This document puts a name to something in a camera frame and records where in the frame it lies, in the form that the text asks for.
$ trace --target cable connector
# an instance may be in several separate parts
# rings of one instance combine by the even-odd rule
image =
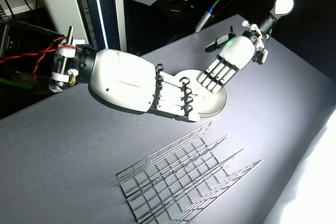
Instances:
[[[206,22],[211,17],[212,11],[214,10],[214,7],[212,6],[202,17],[202,19],[198,22],[197,26],[195,27],[195,32],[198,33],[203,26],[206,24]]]

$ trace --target white light strip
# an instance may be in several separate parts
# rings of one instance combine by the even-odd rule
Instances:
[[[99,14],[99,19],[100,19],[100,25],[101,25],[101,29],[103,31],[103,38],[104,38],[105,48],[109,48],[109,46],[107,45],[104,20],[103,20],[103,15],[101,13],[101,8],[100,8],[100,1],[96,0],[96,2],[97,2],[97,7],[98,7],[98,14]]]

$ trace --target stack of plates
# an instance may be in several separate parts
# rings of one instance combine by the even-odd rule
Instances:
[[[199,70],[184,70],[175,75],[175,77],[179,80],[182,77],[188,77],[190,79],[188,87],[192,89],[195,97],[193,102],[195,105],[193,107],[197,109],[200,117],[209,118],[223,110],[226,102],[226,92],[225,89],[221,89],[218,93],[214,94],[202,86],[197,80],[201,73],[202,71]]]

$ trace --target tabletop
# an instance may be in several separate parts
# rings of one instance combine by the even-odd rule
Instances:
[[[203,70],[204,47],[236,15],[143,58],[164,71]],[[212,120],[205,141],[228,135],[240,165],[264,161],[193,223],[262,223],[336,104],[330,79],[274,39],[264,65],[249,63],[225,86],[224,110],[186,123],[134,115],[96,101],[79,84],[0,121],[0,223],[135,223],[115,174]]]

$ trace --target wire rack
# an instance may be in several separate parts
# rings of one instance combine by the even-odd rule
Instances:
[[[207,145],[211,122],[116,174],[138,224],[189,223],[262,160],[228,175],[212,153],[225,138]]]

